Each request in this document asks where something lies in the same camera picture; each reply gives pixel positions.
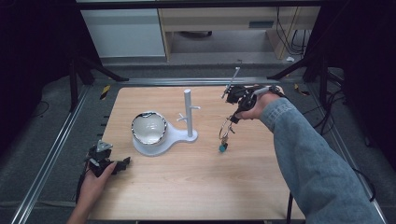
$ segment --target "white pole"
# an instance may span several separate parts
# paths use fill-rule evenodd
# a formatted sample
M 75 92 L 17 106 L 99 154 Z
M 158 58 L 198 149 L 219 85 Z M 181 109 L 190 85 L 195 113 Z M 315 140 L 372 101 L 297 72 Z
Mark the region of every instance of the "white pole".
M 184 103 L 186 106 L 187 134 L 192 137 L 191 90 L 184 90 Z

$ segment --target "wire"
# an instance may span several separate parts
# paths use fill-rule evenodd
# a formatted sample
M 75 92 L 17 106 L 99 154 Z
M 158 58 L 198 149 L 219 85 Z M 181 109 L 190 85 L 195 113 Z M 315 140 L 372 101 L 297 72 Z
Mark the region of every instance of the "wire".
M 370 189 L 371 189 L 371 191 L 372 191 L 372 197 L 370 198 L 370 203 L 375 199 L 375 195 L 376 195 L 376 192 L 375 192 L 375 185 L 373 184 L 373 182 L 370 180 L 370 178 L 367 176 L 367 175 L 365 175 L 362 171 L 360 171 L 360 170 L 358 170 L 358 169 L 355 169 L 355 168 L 353 168 L 353 167 L 351 167 L 352 168 L 352 170 L 353 171 L 355 171 L 356 173 L 358 173 L 359 175 L 362 175 L 363 177 L 364 177 L 364 179 L 366 180 L 366 182 L 370 185 Z
M 283 40 L 282 36 L 279 33 L 279 30 L 278 30 L 279 26 L 280 26 L 280 29 L 282 30 L 283 36 L 285 36 L 286 41 Z M 283 46 L 285 47 L 285 49 L 289 55 L 301 55 L 302 54 L 302 52 L 300 50 L 293 51 L 292 47 L 288 43 L 288 38 L 286 37 L 285 30 L 283 29 L 282 24 L 280 23 L 280 20 L 279 20 L 279 7 L 276 7 L 276 33 L 277 33 L 277 36 L 279 37 L 280 41 L 282 41 Z
M 36 115 L 33 115 L 32 118 L 39 117 L 39 116 L 45 114 L 45 113 L 47 112 L 47 110 L 49 110 L 50 104 L 49 104 L 48 102 L 46 102 L 46 101 L 40 101 L 40 103 L 43 103 L 43 104 L 47 105 L 47 108 L 45 108 L 43 112 L 41 112 L 41 113 L 39 113 L 39 114 L 36 114 Z

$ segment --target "table surface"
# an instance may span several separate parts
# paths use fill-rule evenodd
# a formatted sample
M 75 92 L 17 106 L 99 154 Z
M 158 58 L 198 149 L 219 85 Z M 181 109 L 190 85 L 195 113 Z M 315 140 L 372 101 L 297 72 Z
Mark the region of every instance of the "table surface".
M 134 117 L 153 110 L 186 130 L 184 90 L 191 90 L 194 143 L 178 143 L 158 157 L 135 150 Z M 103 136 L 110 159 L 132 164 L 110 177 L 90 219 L 241 220 L 285 219 L 289 189 L 279 171 L 273 135 L 258 120 L 233 125 L 229 146 L 219 152 L 221 124 L 237 108 L 220 96 L 224 87 L 150 87 L 120 90 Z M 293 219 L 304 219 L 296 204 Z

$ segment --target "person's arm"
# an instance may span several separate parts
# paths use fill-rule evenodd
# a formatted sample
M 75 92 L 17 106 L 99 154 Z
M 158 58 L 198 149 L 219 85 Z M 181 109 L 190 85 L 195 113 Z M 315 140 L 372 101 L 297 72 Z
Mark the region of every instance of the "person's arm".
M 351 167 L 287 99 L 265 93 L 237 117 L 259 119 L 274 133 L 280 170 L 306 223 L 383 223 Z
M 102 195 L 106 182 L 111 176 L 111 173 L 115 167 L 116 162 L 109 164 L 99 177 L 96 177 L 91 170 L 85 174 L 85 179 L 81 186 L 78 203 L 70 215 L 70 218 L 67 220 L 67 224 L 80 224 L 87 221 L 88 215 L 90 214 L 93 205 Z

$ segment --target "gray sleeve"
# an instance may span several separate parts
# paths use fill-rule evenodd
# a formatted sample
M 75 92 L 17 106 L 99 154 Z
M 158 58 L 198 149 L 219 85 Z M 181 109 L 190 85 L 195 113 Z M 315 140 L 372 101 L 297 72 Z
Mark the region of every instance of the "gray sleeve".
M 307 223 L 383 223 L 351 167 L 287 99 L 265 107 L 260 120 Z

